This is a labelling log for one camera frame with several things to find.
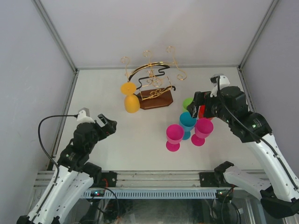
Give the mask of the orange plastic wine glass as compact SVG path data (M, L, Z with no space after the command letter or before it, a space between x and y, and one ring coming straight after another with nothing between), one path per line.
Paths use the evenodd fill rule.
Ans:
M132 82L126 82L121 86L121 92L125 95L124 106L128 113L135 113L140 109L138 97L134 94L136 85Z

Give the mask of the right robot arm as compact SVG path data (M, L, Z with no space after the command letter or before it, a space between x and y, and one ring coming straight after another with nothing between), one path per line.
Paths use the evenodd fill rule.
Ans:
M214 169L217 186L235 185L257 198L273 218L299 212L299 179L281 154L271 127L259 113L251 112L246 95L237 86L224 87L212 96L210 91L194 94L187 110L194 117L204 106L205 118L219 118L250 148L268 180L263 181L225 161Z

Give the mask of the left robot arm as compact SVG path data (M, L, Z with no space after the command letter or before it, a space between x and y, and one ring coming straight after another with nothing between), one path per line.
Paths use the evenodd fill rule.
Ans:
M51 181L35 207L17 223L62 224L83 193L101 184L102 169L88 161L89 155L99 141L116 132L117 122L100 114L104 124L100 126L86 108L73 117L78 125L58 161L52 161L56 170Z

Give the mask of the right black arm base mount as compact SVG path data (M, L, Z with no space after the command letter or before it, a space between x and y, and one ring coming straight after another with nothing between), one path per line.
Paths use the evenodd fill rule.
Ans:
M200 172L199 181L201 187L218 187L214 172Z

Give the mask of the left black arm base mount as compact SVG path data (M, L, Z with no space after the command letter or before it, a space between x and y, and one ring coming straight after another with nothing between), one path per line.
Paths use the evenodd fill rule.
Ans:
M101 176L100 186L106 188L116 187L117 173L113 171L103 172Z

